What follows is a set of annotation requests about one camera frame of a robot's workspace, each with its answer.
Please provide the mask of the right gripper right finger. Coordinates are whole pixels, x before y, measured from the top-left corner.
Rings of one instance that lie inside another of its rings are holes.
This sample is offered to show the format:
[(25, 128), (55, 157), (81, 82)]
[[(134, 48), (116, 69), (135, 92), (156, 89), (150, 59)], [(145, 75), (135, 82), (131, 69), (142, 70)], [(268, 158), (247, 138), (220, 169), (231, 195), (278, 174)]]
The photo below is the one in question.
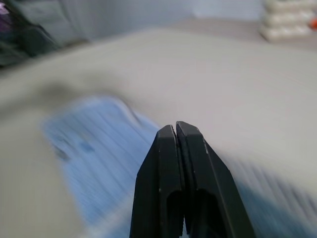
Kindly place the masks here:
[(190, 238), (255, 238), (230, 170), (199, 129), (176, 124), (185, 179), (185, 223)]

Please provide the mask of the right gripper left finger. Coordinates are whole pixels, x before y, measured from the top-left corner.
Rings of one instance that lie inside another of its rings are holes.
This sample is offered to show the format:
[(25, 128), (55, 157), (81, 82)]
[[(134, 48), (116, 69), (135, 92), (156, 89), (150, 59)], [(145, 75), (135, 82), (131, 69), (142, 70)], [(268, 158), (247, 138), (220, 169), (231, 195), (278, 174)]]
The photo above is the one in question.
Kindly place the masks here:
[(137, 173), (130, 238), (180, 238), (183, 219), (176, 135), (166, 125), (156, 133)]

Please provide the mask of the light blue towel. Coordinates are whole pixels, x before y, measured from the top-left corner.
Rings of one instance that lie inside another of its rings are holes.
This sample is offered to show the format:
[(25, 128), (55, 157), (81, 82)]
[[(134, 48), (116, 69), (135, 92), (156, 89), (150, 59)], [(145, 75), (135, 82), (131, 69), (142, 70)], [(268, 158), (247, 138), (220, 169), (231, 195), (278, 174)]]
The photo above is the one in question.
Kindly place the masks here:
[[(85, 99), (44, 125), (85, 223), (80, 238), (129, 238), (136, 174), (158, 127), (113, 97)], [(317, 195), (225, 160), (257, 238), (317, 238)]]

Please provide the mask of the green plant in white pot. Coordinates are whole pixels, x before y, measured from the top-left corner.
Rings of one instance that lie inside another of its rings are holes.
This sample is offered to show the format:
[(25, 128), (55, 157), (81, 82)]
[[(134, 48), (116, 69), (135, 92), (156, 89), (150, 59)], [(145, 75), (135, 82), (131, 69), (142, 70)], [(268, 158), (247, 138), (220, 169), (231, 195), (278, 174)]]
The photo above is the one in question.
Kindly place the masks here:
[(305, 37), (313, 33), (317, 0), (264, 0), (259, 33), (269, 42)]

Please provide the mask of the dark grey background object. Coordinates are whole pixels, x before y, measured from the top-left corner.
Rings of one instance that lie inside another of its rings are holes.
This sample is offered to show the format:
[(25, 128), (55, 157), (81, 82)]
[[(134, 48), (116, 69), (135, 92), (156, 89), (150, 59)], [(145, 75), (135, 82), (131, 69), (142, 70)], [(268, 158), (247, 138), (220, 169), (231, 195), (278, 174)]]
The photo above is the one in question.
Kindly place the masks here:
[(65, 0), (0, 0), (0, 69), (85, 41)]

